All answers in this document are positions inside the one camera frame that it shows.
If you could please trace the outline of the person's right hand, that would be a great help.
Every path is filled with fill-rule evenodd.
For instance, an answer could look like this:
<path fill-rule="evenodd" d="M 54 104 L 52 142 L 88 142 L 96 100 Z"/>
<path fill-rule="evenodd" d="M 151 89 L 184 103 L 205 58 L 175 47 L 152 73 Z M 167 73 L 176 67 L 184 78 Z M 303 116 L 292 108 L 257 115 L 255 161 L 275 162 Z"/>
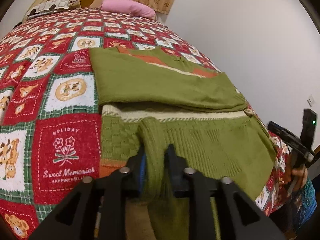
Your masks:
<path fill-rule="evenodd" d="M 288 195 L 304 187 L 308 178 L 308 170 L 303 164 L 298 168 L 291 166 L 292 154 L 286 160 L 285 173 L 283 175 L 284 185 L 289 185 Z"/>

